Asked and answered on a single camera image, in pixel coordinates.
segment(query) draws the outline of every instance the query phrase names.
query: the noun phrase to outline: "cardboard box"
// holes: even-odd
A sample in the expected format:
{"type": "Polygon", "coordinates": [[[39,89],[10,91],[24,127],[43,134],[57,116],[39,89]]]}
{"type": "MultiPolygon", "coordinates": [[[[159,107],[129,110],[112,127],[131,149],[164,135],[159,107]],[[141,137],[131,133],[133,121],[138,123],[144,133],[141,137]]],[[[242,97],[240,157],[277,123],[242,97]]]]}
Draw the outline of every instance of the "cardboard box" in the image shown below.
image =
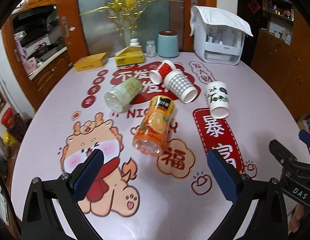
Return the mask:
{"type": "Polygon", "coordinates": [[[142,46],[129,46],[115,54],[117,67],[144,63],[142,46]]]}
{"type": "Polygon", "coordinates": [[[83,57],[74,64],[74,67],[77,72],[93,68],[99,68],[104,66],[107,60],[108,60],[107,53],[104,52],[100,54],[83,57]]]}

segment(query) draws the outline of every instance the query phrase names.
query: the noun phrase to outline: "cartoon lion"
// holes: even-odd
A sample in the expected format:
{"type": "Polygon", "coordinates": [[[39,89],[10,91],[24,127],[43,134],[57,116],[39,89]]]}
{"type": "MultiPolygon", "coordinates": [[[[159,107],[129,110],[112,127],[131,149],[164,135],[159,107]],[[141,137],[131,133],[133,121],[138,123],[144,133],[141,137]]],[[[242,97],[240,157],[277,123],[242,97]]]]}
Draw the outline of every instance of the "cartoon lion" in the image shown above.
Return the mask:
{"type": "Polygon", "coordinates": [[[137,165],[130,159],[119,166],[119,154],[123,150],[122,135],[113,121],[103,122],[103,113],[97,113],[94,121],[74,125],[74,133],[66,139],[61,157],[62,170],[71,173],[79,163],[83,163],[95,149],[104,153],[104,165],[84,200],[78,205],[84,213],[92,211],[98,216],[107,216],[115,211],[130,217],[138,208],[140,197],[136,188],[127,183],[136,178],[137,165]]]}

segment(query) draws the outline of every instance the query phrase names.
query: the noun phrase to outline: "screw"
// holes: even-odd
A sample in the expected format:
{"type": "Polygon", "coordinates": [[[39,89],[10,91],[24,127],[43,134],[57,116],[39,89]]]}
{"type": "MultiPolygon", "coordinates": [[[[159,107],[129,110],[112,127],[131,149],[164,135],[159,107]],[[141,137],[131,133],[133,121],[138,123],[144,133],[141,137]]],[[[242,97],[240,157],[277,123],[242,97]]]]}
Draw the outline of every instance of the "screw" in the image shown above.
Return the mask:
{"type": "Polygon", "coordinates": [[[278,184],[278,183],[279,183],[278,179],[276,179],[276,178],[271,178],[271,181],[272,181],[272,183],[274,183],[274,184],[278,184]]]}
{"type": "Polygon", "coordinates": [[[39,181],[39,177],[35,177],[34,179],[32,179],[32,183],[37,183],[39,181]]]}
{"type": "Polygon", "coordinates": [[[250,177],[249,177],[248,174],[242,174],[242,179],[243,179],[243,180],[249,180],[250,177]]]}
{"type": "Polygon", "coordinates": [[[70,176],[69,173],[64,172],[64,173],[61,175],[61,179],[62,179],[62,180],[68,179],[69,176],[70,176]]]}

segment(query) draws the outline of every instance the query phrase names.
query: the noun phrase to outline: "pink tabletop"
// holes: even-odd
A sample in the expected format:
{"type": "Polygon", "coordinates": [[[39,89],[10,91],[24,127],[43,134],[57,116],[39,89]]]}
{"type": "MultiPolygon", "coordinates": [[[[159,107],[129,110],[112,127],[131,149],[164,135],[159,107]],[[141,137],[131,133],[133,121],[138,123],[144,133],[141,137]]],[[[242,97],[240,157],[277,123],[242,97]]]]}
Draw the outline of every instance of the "pink tabletop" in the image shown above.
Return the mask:
{"type": "MultiPolygon", "coordinates": [[[[194,53],[180,53],[172,62],[200,92],[185,105],[149,80],[149,71],[162,60],[146,58],[144,64],[118,69],[110,58],[103,68],[79,73],[72,68],[62,78],[35,115],[18,153],[11,197],[20,219],[32,178],[57,179],[74,168],[79,160],[74,153],[81,148],[89,154],[104,147],[114,156],[99,173],[95,190],[79,203],[103,239],[207,239],[232,205],[207,166],[205,152],[212,147],[239,172],[258,180],[280,178],[281,166],[268,149],[273,139],[299,161],[310,163],[290,112],[246,64],[209,64],[194,53]],[[140,79],[142,93],[127,112],[113,113],[104,94],[130,76],[140,79]],[[227,84],[226,120],[209,115],[205,86],[214,80],[227,84]],[[158,94],[172,97],[176,110],[167,149],[156,158],[142,155],[132,140],[149,100],[158,94]]],[[[295,203],[285,199],[290,212],[295,203]]],[[[237,236],[245,232],[256,203],[237,236]]],[[[65,232],[74,237],[59,204],[54,204],[65,232]]]]}

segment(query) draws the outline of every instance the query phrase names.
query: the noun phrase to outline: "blue canister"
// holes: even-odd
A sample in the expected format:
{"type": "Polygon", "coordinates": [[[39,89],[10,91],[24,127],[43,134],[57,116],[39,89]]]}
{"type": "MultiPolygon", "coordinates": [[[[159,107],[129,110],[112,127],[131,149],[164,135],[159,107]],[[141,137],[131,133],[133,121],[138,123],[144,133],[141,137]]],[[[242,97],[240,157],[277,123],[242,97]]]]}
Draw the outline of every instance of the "blue canister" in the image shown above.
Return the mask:
{"type": "Polygon", "coordinates": [[[160,57],[177,57],[179,54],[177,33],[171,31],[159,32],[157,52],[160,57]]]}

